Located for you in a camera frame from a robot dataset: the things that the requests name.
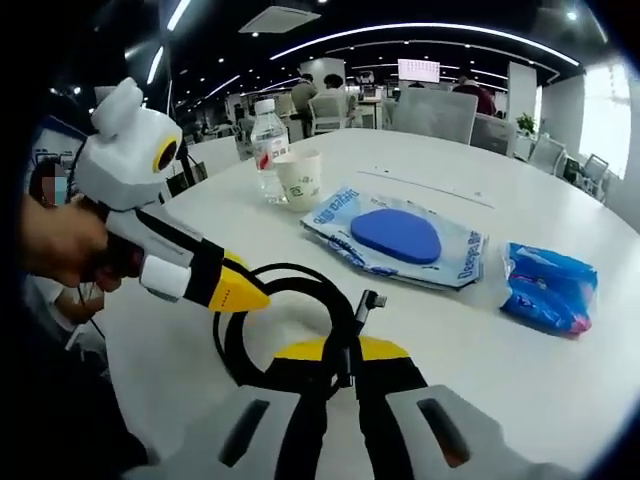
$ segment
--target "potted plant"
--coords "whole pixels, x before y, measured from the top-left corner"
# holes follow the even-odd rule
[[[516,122],[518,122],[518,128],[525,132],[527,136],[535,133],[536,122],[533,117],[523,113],[521,117],[516,119]]]

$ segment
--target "plastic water bottle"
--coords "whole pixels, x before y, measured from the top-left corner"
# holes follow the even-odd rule
[[[264,197],[269,203],[285,202],[273,159],[289,151],[289,134],[276,115],[276,102],[273,99],[256,103],[256,123],[251,132],[251,144]]]

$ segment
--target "plastic packaging bag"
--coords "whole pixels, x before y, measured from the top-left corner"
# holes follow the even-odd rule
[[[442,243],[440,258],[430,265],[412,265],[358,243],[351,234],[351,221],[385,208],[428,220]],[[345,187],[306,215],[301,223],[321,243],[369,273],[436,290],[460,290],[482,277],[482,254],[488,237],[407,200]]]
[[[598,287],[596,270],[575,258],[517,243],[504,257],[511,296],[502,310],[561,333],[591,328],[590,306]]]

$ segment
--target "air vent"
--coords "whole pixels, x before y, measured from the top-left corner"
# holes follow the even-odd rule
[[[287,33],[320,15],[295,8],[272,6],[240,29],[240,33]]]

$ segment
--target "paper cup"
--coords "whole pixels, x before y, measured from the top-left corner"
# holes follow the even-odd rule
[[[295,212],[308,212],[322,201],[322,156],[315,150],[291,151],[273,160],[278,178]]]

